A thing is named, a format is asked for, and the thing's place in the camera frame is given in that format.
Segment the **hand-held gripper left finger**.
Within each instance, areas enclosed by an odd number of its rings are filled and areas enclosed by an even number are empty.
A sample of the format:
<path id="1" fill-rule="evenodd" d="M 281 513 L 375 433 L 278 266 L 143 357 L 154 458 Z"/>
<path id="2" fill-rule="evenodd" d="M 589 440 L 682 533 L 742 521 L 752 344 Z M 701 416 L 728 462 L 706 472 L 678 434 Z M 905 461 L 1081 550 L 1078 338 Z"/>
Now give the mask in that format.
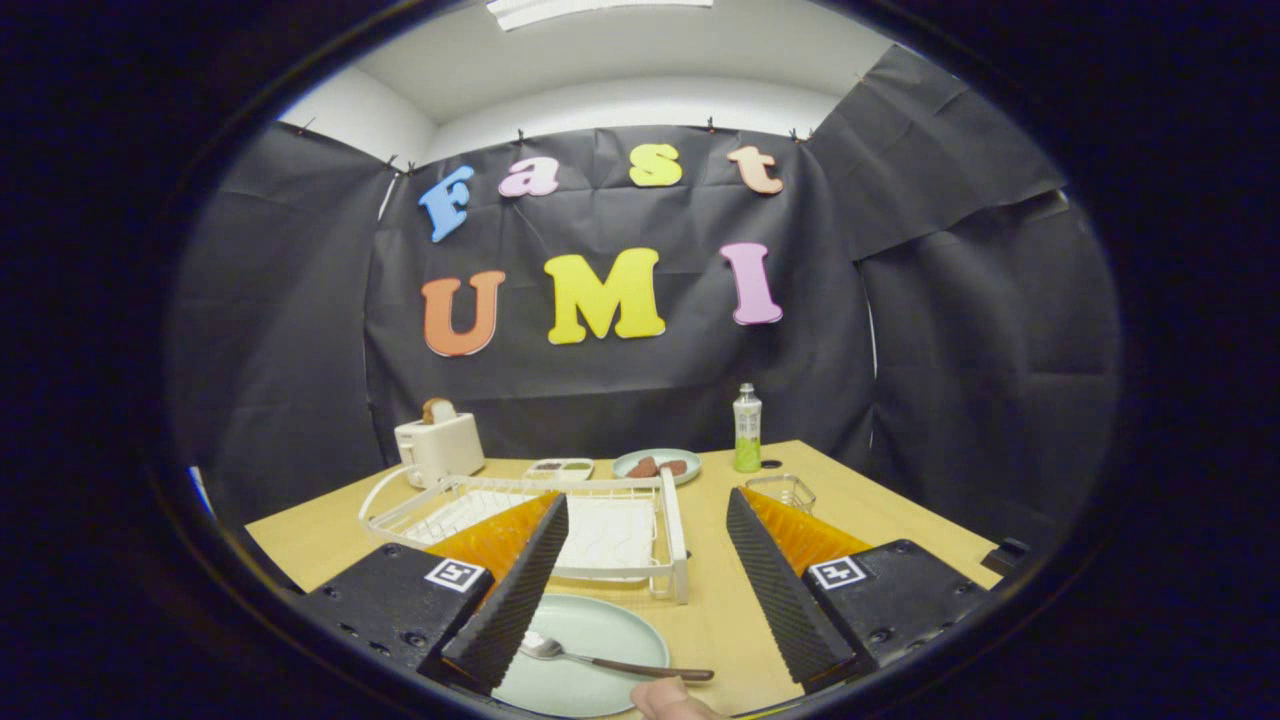
<path id="1" fill-rule="evenodd" d="M 358 653 L 489 694 L 504 679 L 570 529 L 547 492 L 426 550 L 387 542 L 300 601 Z"/>

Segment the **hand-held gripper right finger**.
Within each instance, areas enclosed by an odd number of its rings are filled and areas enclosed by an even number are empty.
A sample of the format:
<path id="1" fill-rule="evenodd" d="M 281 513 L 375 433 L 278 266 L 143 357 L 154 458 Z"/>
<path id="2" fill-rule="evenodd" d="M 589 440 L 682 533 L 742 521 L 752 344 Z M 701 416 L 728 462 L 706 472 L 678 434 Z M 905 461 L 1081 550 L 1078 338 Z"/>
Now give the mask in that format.
<path id="1" fill-rule="evenodd" d="M 748 487 L 727 532 L 794 682 L 823 691 L 914 653 L 988 591 L 910 539 L 869 546 Z"/>

